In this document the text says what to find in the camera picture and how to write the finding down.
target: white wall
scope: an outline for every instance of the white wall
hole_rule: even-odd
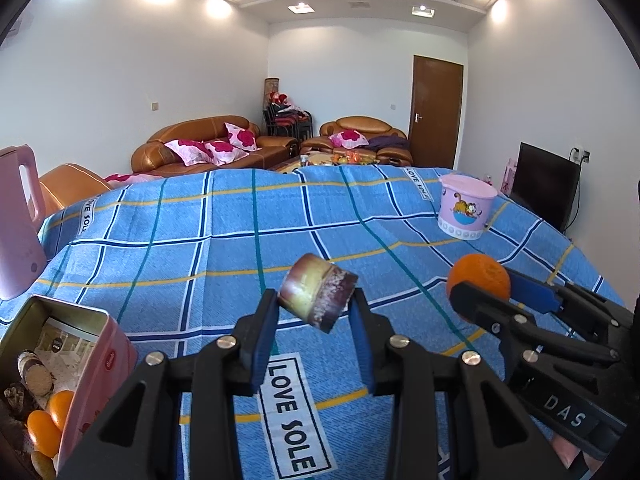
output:
[[[75,162],[106,176],[169,124],[262,121],[268,27],[216,19],[207,1],[33,0],[0,50],[0,146],[30,144],[40,174]]]
[[[469,33],[460,170],[498,183],[521,141],[582,167],[580,212],[568,235],[629,306],[640,286],[640,70],[596,0],[504,0]]]
[[[270,27],[269,76],[279,77],[280,91],[312,113],[316,131],[337,118],[364,115],[408,133],[414,55],[464,65],[462,131],[466,34],[375,18],[305,20]]]

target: wooden door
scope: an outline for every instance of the wooden door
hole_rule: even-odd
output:
[[[453,168],[458,145],[464,67],[414,56],[409,144],[414,166]]]

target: pink bucket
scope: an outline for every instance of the pink bucket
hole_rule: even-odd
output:
[[[460,174],[443,175],[440,183],[440,229],[460,240],[478,240],[498,192],[481,180]]]

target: pink cushion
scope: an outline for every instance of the pink cushion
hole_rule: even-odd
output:
[[[229,142],[223,140],[214,140],[213,142],[206,142],[205,146],[211,154],[211,163],[216,166],[222,166],[235,160],[239,160],[248,156],[247,152],[236,148]]]
[[[111,187],[111,189],[117,189],[119,187],[125,187],[129,184],[139,184],[141,182],[151,182],[152,180],[160,180],[163,178],[158,175],[149,175],[146,173],[134,173],[128,175],[112,174],[104,180]]]
[[[369,143],[367,137],[356,130],[344,130],[339,134],[333,134],[329,140],[336,148],[346,148],[347,150],[358,146],[367,146]]]
[[[245,130],[230,123],[225,123],[225,126],[229,133],[229,142],[236,148],[246,152],[254,152],[258,149],[255,143],[255,134],[251,130]]]
[[[185,166],[196,164],[211,164],[211,153],[204,142],[197,140],[178,139],[170,140],[164,144],[172,152],[180,157]]]

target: orange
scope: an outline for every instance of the orange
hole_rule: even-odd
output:
[[[47,412],[36,410],[27,419],[27,430],[36,451],[53,458],[60,450],[62,432],[56,427]]]
[[[456,261],[447,277],[447,297],[451,295],[451,289],[461,282],[471,282],[506,301],[511,297],[511,280],[507,271],[486,254],[466,254]]]
[[[69,414],[72,400],[74,400],[74,393],[70,390],[58,392],[49,399],[47,411],[60,431],[65,429],[66,416]]]

